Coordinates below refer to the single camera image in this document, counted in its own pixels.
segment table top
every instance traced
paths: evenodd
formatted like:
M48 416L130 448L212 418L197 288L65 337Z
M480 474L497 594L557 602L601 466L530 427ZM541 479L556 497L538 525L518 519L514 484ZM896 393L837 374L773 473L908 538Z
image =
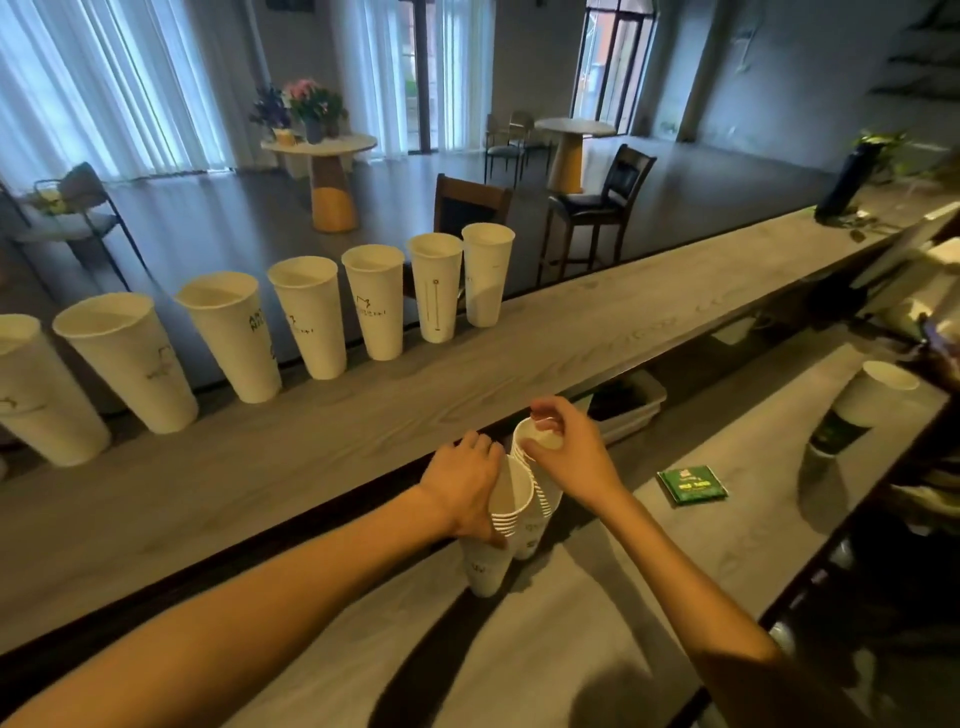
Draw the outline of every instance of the table top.
M337 157L355 152L366 152L380 142L375 136L364 133L343 134L335 139L324 139L320 144L307 144L305 141L292 147L284 146L275 141L262 141L260 147L269 152L279 152L284 155L309 155L310 157Z
M610 124L593 119L568 119L563 117L538 119L534 122L534 127L545 132L590 134L591 136L614 136L616 134L616 129Z
M949 200L915 194L894 208L902 192L865 195L900 224ZM511 416L534 396L640 364L884 239L867 231L858 242L801 210L504 302L496 327L463 328L443 346L411 330L403 356L354 362L270 402L211 393L226 403L183 432L140 433L77 468L9 478L0 553L16 558L0 560L0 651Z
M836 460L811 457L810 432L864 358L839 331L805 332L612 448L636 497L754 618L947 400L924 384ZM690 465L730 498L672 508L655 472ZM228 726L666 725L699 680L602 524L563 538L576 510L562 504L544 536L561 542L515 565L502 600L465 593L457 545L367 594Z

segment doorway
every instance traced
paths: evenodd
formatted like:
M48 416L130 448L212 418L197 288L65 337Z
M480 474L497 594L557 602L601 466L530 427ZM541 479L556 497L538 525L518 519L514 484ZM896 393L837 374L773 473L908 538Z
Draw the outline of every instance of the doorway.
M433 0L399 0L407 144L412 155L436 152L437 35Z
M571 116L630 132L654 17L653 0L588 0Z

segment bar stool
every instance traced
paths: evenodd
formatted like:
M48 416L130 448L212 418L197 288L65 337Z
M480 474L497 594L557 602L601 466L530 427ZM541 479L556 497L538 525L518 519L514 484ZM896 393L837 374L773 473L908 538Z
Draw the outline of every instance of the bar stool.
M543 245L540 248L537 285L540 285L543 267L556 262L546 259L546 249L550 241L550 223L554 213L566 222L564 251L559 261L560 274L557 280L563 280L567 263L586 263L588 270L593 269L597 244L600 241L601 225L620 227L613 246L613 263L620 262L623 233L630 222L630 213L636 202L636 194L640 191L643 181L647 179L647 175L650 174L655 161L657 161L656 157L648 157L626 144L621 144L613 157L613 163L607 172L603 190L599 195L553 195L550 197L546 213L546 228L543 231ZM586 258L571 258L570 242L573 240L573 229L581 225L593 226L590 252Z

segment white paper cup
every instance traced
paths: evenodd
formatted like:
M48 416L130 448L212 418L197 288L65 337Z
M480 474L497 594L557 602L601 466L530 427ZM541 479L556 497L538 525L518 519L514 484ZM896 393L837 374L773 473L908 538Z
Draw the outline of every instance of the white paper cup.
M867 361L830 406L810 436L810 446L833 457L872 427L897 416L918 377L885 361Z
M407 241L417 289L420 335L440 344L453 338L460 292L463 241L445 232L428 232Z
M403 251L358 245L340 258L360 319L367 354L377 361L403 353Z
M53 330L152 432L178 432L197 419L197 399L149 296L86 299L62 311Z
M496 223L473 223L463 230L467 267L467 320L491 327L500 318L503 286L516 234Z
M347 369L344 318L337 264L304 255L281 260L267 271L297 348L314 379L333 379Z
M0 316L0 424L61 467L91 460L110 433L33 316Z
M177 294L237 397L248 404L271 400L281 386L257 288L253 276L222 271L194 278Z

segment wrist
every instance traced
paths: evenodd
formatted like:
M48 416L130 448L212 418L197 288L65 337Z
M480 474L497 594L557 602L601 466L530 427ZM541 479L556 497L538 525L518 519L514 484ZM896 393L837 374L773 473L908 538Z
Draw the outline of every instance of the wrist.
M432 541L439 541L453 536L456 530L456 521L449 515L443 505L419 483L401 493L407 503L410 518L421 527Z

